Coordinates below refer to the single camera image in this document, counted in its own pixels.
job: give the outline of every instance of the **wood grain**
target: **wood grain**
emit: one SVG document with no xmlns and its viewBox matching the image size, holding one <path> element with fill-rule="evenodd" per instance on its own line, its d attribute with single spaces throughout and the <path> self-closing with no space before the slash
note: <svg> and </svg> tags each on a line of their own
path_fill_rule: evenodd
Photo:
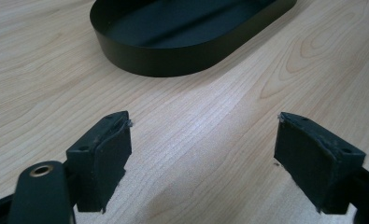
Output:
<svg viewBox="0 0 369 224">
<path fill-rule="evenodd" d="M 105 214 L 78 223 L 351 223 L 275 166 L 277 114 L 309 117 L 368 155 L 369 0 L 298 0 L 217 65 L 141 77 L 103 55 L 93 1 L 0 0 L 0 198 L 106 114 L 128 110 L 133 155 Z"/>
</svg>

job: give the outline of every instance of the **wood surface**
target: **wood surface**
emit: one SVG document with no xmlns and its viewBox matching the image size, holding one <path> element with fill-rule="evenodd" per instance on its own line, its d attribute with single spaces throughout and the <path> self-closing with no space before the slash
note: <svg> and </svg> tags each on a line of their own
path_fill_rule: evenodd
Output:
<svg viewBox="0 0 369 224">
<path fill-rule="evenodd" d="M 79 224 L 351 223 L 352 206 L 318 214 L 273 155 L 286 111 L 363 150 L 369 170 L 369 0 L 298 0 L 222 62 L 171 78 L 110 63 L 92 4 L 0 0 L 0 198 L 128 110 L 126 176 L 106 213 L 76 212 Z"/>
</svg>

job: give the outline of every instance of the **black oval tray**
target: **black oval tray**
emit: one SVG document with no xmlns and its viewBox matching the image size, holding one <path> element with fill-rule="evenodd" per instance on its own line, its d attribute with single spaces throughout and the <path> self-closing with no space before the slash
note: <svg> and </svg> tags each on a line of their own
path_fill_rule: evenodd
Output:
<svg viewBox="0 0 369 224">
<path fill-rule="evenodd" d="M 292 8 L 296 0 L 97 0 L 91 22 L 123 70 L 177 77 L 207 69 Z"/>
</svg>

